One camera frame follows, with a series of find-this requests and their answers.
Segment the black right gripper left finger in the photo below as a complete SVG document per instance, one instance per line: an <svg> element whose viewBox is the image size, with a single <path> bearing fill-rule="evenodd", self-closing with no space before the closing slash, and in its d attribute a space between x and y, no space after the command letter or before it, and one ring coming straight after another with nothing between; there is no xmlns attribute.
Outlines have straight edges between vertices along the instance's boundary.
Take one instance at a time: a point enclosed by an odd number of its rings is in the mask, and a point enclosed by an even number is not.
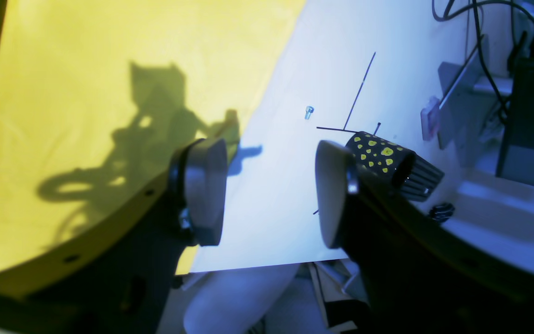
<svg viewBox="0 0 534 334"><path fill-rule="evenodd" d="M223 230L225 140L174 152L165 173L87 232L0 271L0 328L24 334L153 334L189 246Z"/></svg>

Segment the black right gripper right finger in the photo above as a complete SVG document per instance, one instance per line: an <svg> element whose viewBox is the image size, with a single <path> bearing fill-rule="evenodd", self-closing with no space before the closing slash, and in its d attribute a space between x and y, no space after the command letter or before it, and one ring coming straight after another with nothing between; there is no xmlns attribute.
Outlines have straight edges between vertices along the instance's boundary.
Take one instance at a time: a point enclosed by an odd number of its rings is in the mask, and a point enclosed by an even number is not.
<svg viewBox="0 0 534 334"><path fill-rule="evenodd" d="M534 334L534 274L443 230L390 182L321 141L315 158L324 244L362 275L373 334Z"/></svg>

